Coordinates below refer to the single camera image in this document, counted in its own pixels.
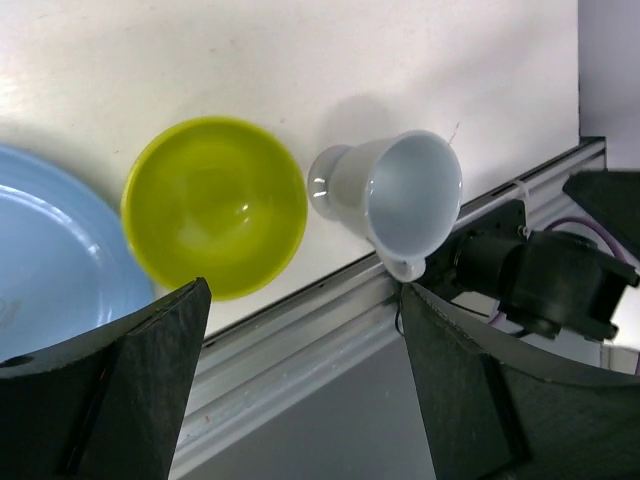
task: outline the yellow bowl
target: yellow bowl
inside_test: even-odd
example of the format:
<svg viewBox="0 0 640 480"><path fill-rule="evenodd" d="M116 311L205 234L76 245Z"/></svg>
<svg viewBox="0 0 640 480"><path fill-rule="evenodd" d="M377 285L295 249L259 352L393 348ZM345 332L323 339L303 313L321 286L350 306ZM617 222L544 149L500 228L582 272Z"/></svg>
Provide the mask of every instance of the yellow bowl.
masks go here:
<svg viewBox="0 0 640 480"><path fill-rule="evenodd" d="M224 117L175 125L140 154L122 197L138 262L177 288L201 276L214 300L267 285L293 258L307 220L304 180L264 130Z"/></svg>

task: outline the zip tie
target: zip tie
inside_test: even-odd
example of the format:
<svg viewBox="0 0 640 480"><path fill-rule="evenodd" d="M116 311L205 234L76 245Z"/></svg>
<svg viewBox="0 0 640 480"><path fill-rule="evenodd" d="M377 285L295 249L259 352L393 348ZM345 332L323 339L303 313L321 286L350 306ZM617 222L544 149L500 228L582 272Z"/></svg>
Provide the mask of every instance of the zip tie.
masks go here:
<svg viewBox="0 0 640 480"><path fill-rule="evenodd" d="M522 180L513 180L511 183L516 185L521 191L524 199L524 221L528 223L529 220L529 199L531 198L529 194L529 187Z"/></svg>

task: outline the plate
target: plate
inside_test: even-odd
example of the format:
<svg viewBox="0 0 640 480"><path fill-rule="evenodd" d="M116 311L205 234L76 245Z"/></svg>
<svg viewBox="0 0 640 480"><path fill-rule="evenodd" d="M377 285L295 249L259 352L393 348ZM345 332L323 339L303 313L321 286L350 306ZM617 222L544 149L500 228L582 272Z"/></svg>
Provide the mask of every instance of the plate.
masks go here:
<svg viewBox="0 0 640 480"><path fill-rule="evenodd" d="M0 145L0 360L154 300L116 213L64 171Z"/></svg>

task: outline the table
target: table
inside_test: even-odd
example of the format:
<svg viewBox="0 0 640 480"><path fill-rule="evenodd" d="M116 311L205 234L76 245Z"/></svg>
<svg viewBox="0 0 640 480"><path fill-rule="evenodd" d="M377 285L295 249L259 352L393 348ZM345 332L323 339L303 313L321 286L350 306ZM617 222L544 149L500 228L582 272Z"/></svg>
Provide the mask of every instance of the table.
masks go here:
<svg viewBox="0 0 640 480"><path fill-rule="evenodd" d="M137 154L187 118L274 133L306 176L327 146L424 128L465 200L578 141L576 0L5 0L0 141L114 207ZM270 285L215 303L207 335L370 252L310 210Z"/></svg>

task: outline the white cup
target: white cup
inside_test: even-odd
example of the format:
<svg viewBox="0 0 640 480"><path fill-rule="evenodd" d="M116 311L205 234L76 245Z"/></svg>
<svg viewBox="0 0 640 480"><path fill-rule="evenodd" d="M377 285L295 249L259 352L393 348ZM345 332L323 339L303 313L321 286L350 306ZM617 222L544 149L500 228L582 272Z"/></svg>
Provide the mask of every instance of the white cup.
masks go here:
<svg viewBox="0 0 640 480"><path fill-rule="evenodd" d="M366 238L401 282L420 278L447 239L462 202L462 172L443 138L412 131L322 152L308 192L314 209Z"/></svg>

